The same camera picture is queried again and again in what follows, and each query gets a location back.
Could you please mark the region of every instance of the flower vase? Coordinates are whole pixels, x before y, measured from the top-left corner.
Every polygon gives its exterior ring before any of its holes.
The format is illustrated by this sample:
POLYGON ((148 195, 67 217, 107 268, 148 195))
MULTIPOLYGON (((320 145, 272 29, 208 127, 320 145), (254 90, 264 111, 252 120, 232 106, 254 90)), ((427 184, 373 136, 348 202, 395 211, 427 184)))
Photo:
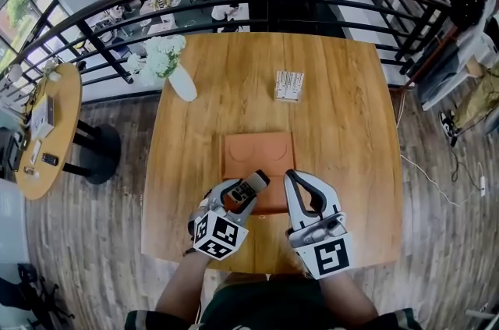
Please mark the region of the flower vase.
POLYGON ((185 101, 193 101, 197 97, 196 86, 186 69, 178 64, 168 77, 173 90, 185 101))

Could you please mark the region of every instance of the round wooden table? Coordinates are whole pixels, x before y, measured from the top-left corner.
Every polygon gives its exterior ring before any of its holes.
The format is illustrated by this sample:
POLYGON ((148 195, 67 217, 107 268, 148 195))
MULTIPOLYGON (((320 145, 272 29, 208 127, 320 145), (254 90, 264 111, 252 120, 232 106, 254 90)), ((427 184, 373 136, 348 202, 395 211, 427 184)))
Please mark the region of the round wooden table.
POLYGON ((78 69, 73 64, 61 64, 55 71, 61 75, 60 79, 57 82, 42 80, 34 103, 44 94, 53 98, 55 127, 41 140, 34 165, 30 159, 36 140, 30 140, 16 172, 16 182, 29 200, 42 198, 62 171, 84 176, 93 184, 103 183, 115 173, 121 154, 121 143, 115 128, 109 125, 92 127, 80 121, 82 84, 78 69), (87 133, 88 137, 77 133, 76 129, 87 133), (66 163, 73 143, 84 147, 80 152, 80 166, 66 163), (53 166, 42 162, 43 153, 57 157, 58 164, 53 166), (32 168, 34 174, 25 173, 25 167, 32 168))

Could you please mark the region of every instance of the table leg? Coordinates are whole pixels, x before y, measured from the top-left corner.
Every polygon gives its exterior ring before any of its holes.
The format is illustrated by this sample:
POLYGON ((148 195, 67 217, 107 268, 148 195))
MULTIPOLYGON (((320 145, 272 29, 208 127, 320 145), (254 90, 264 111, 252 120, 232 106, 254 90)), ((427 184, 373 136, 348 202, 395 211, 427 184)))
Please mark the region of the table leg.
POLYGON ((88 177, 92 174, 92 172, 89 169, 81 168, 80 166, 71 165, 71 164, 64 164, 62 170, 64 172, 72 173, 73 175, 78 175, 83 177, 88 177))
POLYGON ((79 133, 75 133, 73 143, 88 148, 99 155, 107 155, 108 157, 114 157, 116 155, 116 151, 109 150, 109 148, 99 143, 98 140, 90 139, 79 133))
POLYGON ((78 119, 78 129, 80 129, 82 132, 85 132, 86 134, 92 136, 94 139, 98 139, 99 136, 101 135, 101 132, 99 129, 95 129, 94 127, 86 124, 84 121, 81 121, 78 119))
POLYGON ((87 168, 90 175, 87 182, 102 184, 108 181, 118 168, 121 156, 121 140, 118 131, 104 123, 99 126, 90 126, 85 122, 78 122, 78 129, 88 134, 84 136, 75 133, 73 143, 80 145, 79 165, 87 168))

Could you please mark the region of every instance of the books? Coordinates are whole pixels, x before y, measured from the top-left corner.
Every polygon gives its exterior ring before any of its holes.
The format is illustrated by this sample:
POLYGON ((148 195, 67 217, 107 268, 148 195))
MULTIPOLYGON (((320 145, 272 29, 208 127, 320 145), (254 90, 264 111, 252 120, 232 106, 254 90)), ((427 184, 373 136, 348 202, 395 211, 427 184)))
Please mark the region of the books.
POLYGON ((54 125, 54 99, 44 94, 31 112, 31 138, 44 139, 54 125))

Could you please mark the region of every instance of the wooden floor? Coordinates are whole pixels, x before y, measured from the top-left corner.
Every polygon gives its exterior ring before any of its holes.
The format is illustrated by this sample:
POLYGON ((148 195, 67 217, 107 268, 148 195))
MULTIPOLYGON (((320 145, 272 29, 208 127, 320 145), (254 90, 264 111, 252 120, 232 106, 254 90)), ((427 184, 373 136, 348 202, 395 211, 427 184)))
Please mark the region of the wooden floor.
MULTIPOLYGON (((455 95, 461 101, 462 93, 455 95)), ((103 186, 64 174, 45 198, 27 201, 32 262, 61 286, 74 328, 122 328, 127 311, 152 308, 176 264, 140 254, 141 198, 158 98, 91 105, 82 119, 108 122, 122 134, 117 176, 103 186)), ((421 112, 409 94, 399 126, 401 152, 436 179, 449 204, 425 176, 405 160, 402 254, 397 262, 359 269, 354 278, 380 312, 413 307, 428 329, 476 325, 464 311, 497 302, 499 287, 499 137, 464 134, 456 153, 475 181, 477 163, 487 176, 487 195, 473 191, 465 170, 451 181, 454 162, 437 121, 439 109, 421 112)), ((224 274, 208 271, 204 299, 224 274)))

